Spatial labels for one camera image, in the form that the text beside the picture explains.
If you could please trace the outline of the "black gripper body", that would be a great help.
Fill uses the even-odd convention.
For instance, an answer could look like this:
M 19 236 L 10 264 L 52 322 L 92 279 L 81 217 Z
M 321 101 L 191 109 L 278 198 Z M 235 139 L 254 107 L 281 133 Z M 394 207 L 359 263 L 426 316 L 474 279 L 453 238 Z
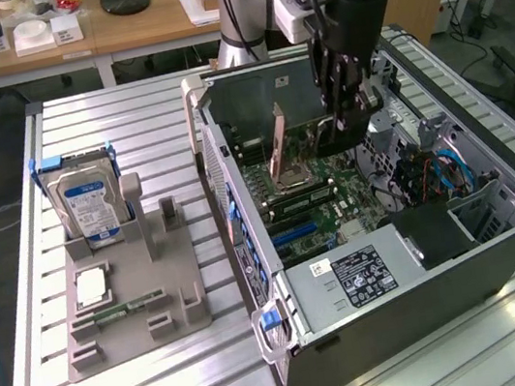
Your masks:
M 379 40 L 388 0 L 330 0 L 325 4 L 325 42 L 335 53 L 356 60 L 364 73 Z

